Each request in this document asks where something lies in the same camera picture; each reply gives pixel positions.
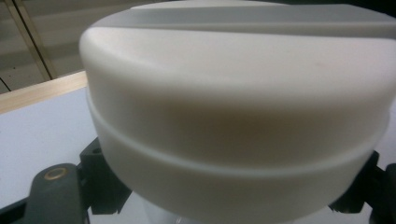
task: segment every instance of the white cylindrical object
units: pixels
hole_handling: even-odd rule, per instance
[[[288,24],[272,34],[251,18],[174,25],[172,10],[122,12],[117,20],[166,24],[110,17],[80,41],[117,176],[167,210],[217,224],[290,220],[342,195],[386,130],[395,41],[298,35]]]

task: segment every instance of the round cap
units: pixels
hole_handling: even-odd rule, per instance
[[[319,210],[386,130],[395,24],[351,6],[233,1],[104,18],[80,51],[106,160],[149,201],[206,223]]]

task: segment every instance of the flat top surface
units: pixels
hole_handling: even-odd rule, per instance
[[[47,101],[0,115],[0,207],[28,195],[35,174],[58,163],[77,164],[79,152],[95,137],[85,99],[85,89],[72,91]],[[391,111],[389,130],[376,150],[380,167],[396,161],[396,106]],[[324,208],[293,224],[361,224],[370,213],[344,215]],[[115,216],[92,216],[92,224],[148,224],[142,200],[133,195],[123,211]]]
[[[133,7],[106,17],[94,26],[216,31],[228,29],[243,33],[361,37],[377,33],[387,38],[395,38],[396,32],[394,18],[361,7],[257,6],[250,2],[245,6],[175,4],[174,7],[168,7],[168,4],[162,4],[158,8]]]

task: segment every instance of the white table surface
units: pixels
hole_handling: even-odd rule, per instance
[[[378,144],[379,166],[396,161],[396,106],[387,133]],[[79,153],[96,132],[88,111],[85,88],[0,115],[0,208],[29,194],[41,170],[58,163],[79,163]],[[370,208],[357,215],[333,213],[329,208],[295,220],[293,224],[365,224]],[[142,199],[133,193],[119,215],[91,216],[92,224],[149,224]]]

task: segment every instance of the black plastic bracket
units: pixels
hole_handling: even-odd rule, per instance
[[[28,198],[0,209],[1,224],[87,224],[93,214],[120,212],[132,191],[108,167],[98,139],[80,154],[81,163],[38,173]]]
[[[348,191],[329,207],[341,213],[359,213],[365,203],[372,208],[370,224],[396,224],[396,164],[386,171],[376,166],[375,151]]]

